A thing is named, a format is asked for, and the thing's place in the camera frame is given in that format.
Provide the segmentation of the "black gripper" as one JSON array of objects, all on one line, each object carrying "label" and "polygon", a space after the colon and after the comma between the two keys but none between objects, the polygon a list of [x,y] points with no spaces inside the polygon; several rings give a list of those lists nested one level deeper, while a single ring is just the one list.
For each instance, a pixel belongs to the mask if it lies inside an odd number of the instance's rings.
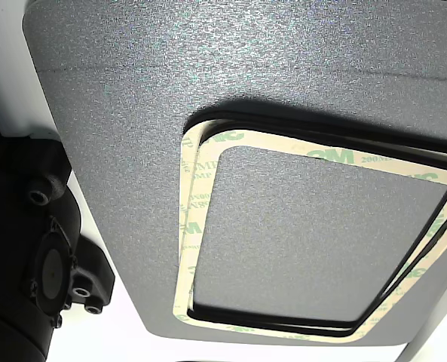
[{"label": "black gripper", "polygon": [[81,233],[71,172],[61,142],[0,133],[0,361],[46,360],[63,311],[111,301],[115,273]]}]

